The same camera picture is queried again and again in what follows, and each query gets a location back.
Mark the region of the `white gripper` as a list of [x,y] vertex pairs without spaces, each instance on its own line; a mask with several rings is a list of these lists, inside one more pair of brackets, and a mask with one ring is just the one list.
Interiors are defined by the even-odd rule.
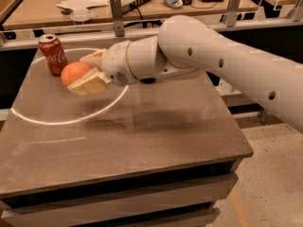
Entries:
[[158,79],[166,65],[156,36],[114,44],[108,50],[100,49],[80,61],[93,69],[67,86],[76,96],[106,91],[112,82],[126,86],[142,79]]

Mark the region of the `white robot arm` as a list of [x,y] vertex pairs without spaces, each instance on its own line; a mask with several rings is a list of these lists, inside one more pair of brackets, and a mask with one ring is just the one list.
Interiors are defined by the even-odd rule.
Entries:
[[209,72],[303,131],[303,64],[225,38],[184,15],[168,18],[155,36],[124,41],[80,59],[103,83],[191,79]]

